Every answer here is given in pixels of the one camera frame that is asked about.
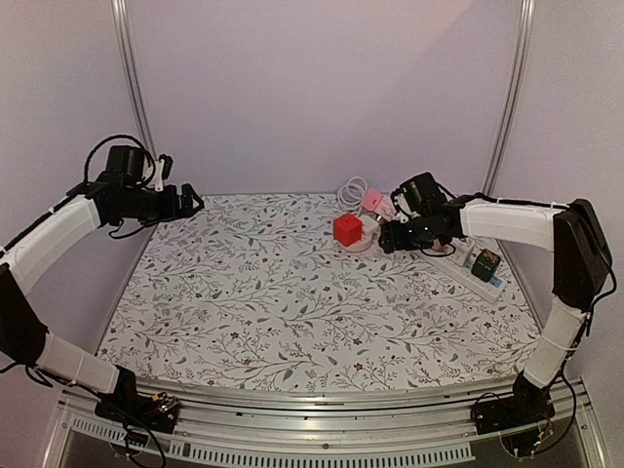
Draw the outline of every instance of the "gray wall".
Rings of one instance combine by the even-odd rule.
[[[520,2],[129,2],[147,113],[205,193],[479,188]]]
[[[0,244],[80,181],[101,138],[135,133],[110,3],[4,1],[0,14]],[[94,173],[105,152],[98,155]],[[42,278],[31,303],[58,335],[94,351],[142,240],[85,239]],[[9,360],[0,357],[0,367]],[[0,376],[0,465],[37,465],[59,396]]]
[[[624,3],[538,2],[518,114],[496,195],[546,201],[590,199],[624,284]],[[515,246],[537,299],[550,306],[552,261]],[[592,335],[570,362],[594,403],[613,466],[624,460],[622,294],[601,302]]]

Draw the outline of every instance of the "white power strip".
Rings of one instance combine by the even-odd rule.
[[[470,256],[468,256],[462,266],[459,266],[453,262],[453,256],[435,258],[434,256],[427,256],[422,252],[416,253],[423,260],[429,262],[436,268],[449,275],[457,283],[465,286],[470,291],[478,294],[483,299],[493,304],[498,300],[498,298],[500,298],[500,295],[505,289],[505,282],[494,276],[491,280],[489,280],[489,283],[486,283],[472,274],[472,265],[474,264],[475,260],[477,259],[477,255],[481,250],[482,248],[480,248],[478,245],[475,246],[475,249],[472,249],[472,251],[470,252]]]

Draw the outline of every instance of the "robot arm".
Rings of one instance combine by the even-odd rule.
[[[106,168],[97,180],[73,188],[67,198],[2,250],[0,260],[4,303],[0,308],[0,352],[27,368],[86,387],[147,427],[161,431],[173,429],[175,418],[157,417],[170,413],[154,412],[154,405],[147,410],[144,405],[148,399],[137,394],[134,374],[50,332],[28,304],[27,296],[55,261],[107,224],[121,226],[129,218],[148,227],[192,217],[202,210],[204,203],[190,184],[182,185],[179,195],[175,186],[164,185],[172,162],[169,156],[154,161],[141,148],[111,147]],[[124,414],[113,414],[110,408],[100,406],[99,411],[105,417],[129,422]],[[146,417],[147,413],[156,416]]]
[[[611,268],[611,254],[592,205],[566,206],[496,201],[481,194],[447,200],[429,174],[417,175],[393,193],[403,221],[382,226],[379,244],[387,252],[430,248],[452,238],[489,237],[554,252],[551,312],[538,346],[506,400],[474,410],[480,433],[500,431],[554,415],[549,389],[589,329],[596,295]]]

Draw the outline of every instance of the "cable tie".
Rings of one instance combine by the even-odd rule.
[[[76,385],[77,379],[78,379],[78,375],[80,375],[80,371],[82,370],[82,364],[85,362],[85,354],[87,354],[85,351],[82,352],[82,354],[80,355],[80,363],[78,363],[78,369],[76,370],[76,374],[74,375],[74,378],[71,379],[71,382],[69,382],[69,385]]]
[[[555,346],[556,348],[561,349],[562,351],[576,351],[578,349],[578,347],[576,348],[566,348],[564,346],[562,346],[561,344],[556,343],[555,341],[553,341],[552,339],[550,339],[548,336],[542,334],[542,339],[545,339],[548,343],[552,344],[553,346]]]

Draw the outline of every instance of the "red cube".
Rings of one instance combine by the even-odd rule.
[[[347,213],[333,221],[333,237],[344,247],[349,247],[362,239],[362,222]]]

